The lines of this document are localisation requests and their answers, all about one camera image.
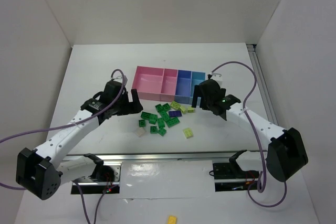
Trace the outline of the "lime lego brick small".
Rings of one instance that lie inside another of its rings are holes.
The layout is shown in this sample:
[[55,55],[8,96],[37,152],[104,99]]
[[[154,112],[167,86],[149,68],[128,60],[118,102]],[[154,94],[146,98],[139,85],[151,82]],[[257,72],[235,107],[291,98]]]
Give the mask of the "lime lego brick small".
[[179,110],[182,112],[182,114],[186,114],[187,113],[187,108],[184,106],[180,106]]

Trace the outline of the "white lego brick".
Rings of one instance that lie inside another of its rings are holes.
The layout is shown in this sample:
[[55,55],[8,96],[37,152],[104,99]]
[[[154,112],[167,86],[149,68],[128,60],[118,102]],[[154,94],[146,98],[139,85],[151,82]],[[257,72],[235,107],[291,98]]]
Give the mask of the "white lego brick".
[[137,137],[141,137],[146,133],[146,130],[143,127],[139,127],[135,130],[134,133],[136,134]]

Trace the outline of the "lime lego brick front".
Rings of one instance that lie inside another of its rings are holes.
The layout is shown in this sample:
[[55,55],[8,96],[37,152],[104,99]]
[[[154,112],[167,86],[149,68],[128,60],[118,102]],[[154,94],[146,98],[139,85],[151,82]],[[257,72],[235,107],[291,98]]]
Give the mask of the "lime lego brick front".
[[183,129],[183,134],[184,134],[184,136],[185,136],[186,139],[191,138],[191,137],[194,136],[194,135],[193,135],[193,132],[192,132],[192,129],[189,128],[189,127]]

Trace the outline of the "purple lego brick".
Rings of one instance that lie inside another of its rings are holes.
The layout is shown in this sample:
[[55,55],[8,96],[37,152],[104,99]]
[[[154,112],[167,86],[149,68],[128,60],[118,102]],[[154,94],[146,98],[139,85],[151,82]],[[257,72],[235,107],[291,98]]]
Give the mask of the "purple lego brick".
[[169,117],[174,118],[174,117],[181,117],[182,116],[182,112],[180,110],[176,110],[176,111],[169,111]]

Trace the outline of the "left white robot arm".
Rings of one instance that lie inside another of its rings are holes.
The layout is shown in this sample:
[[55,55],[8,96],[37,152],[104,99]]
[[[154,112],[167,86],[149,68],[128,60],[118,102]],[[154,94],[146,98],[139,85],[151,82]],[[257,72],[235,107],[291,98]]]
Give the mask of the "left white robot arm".
[[41,200],[50,198],[64,183],[81,177],[109,181],[113,170],[94,154],[64,162],[68,153],[90,132],[112,116],[137,114],[143,110],[138,92],[130,93],[120,82],[108,81],[104,90],[87,100],[76,116],[45,143],[17,156],[16,182]]

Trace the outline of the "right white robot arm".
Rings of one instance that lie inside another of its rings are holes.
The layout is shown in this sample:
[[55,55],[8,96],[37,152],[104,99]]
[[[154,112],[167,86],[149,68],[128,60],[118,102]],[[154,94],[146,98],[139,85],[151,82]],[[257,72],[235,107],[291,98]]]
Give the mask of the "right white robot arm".
[[214,115],[232,122],[245,131],[256,130],[262,147],[267,148],[266,167],[272,177],[287,181],[308,163],[308,156],[298,130],[288,130],[272,124],[248,108],[243,108],[239,98],[226,94],[226,89],[212,79],[194,88],[192,107],[209,110]]

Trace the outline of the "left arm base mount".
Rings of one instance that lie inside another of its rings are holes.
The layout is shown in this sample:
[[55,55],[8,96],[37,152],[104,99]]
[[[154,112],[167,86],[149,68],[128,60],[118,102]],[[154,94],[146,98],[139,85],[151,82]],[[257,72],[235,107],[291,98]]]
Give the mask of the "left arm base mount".
[[66,161],[74,161],[75,170],[71,173],[75,176],[75,181],[80,189],[73,186],[72,194],[84,195],[118,194],[120,192],[120,172],[121,164],[109,161],[95,154],[87,153],[83,155],[70,155]]

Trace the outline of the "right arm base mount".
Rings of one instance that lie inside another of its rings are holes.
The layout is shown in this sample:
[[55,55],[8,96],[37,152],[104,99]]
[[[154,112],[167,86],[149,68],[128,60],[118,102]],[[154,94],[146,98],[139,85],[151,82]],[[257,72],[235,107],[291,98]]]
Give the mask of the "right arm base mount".
[[214,178],[215,191],[243,191],[251,186],[257,189],[259,172],[255,170],[243,171],[237,159],[247,151],[242,150],[231,156],[227,162],[213,163],[213,169],[208,172]]

